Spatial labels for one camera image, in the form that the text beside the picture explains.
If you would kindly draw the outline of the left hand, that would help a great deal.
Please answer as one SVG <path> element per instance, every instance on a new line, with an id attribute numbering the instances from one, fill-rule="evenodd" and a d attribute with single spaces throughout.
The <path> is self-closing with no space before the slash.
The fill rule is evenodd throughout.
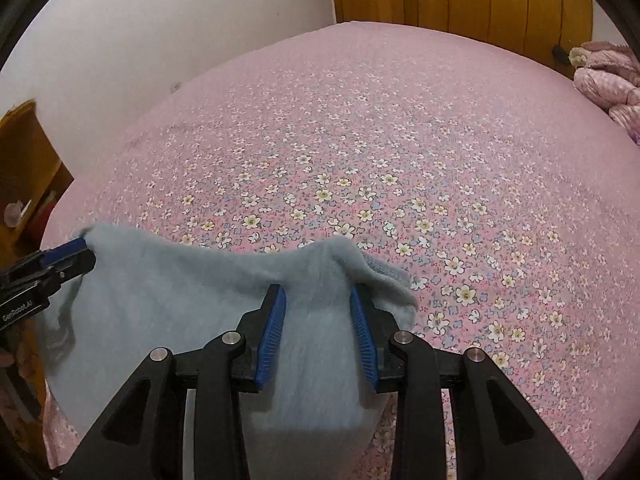
<path id="1" fill-rule="evenodd" d="M 38 375 L 38 346 L 32 330 L 14 327 L 1 334 L 1 367 L 17 366 L 18 374 L 26 382 L 33 382 Z"/>

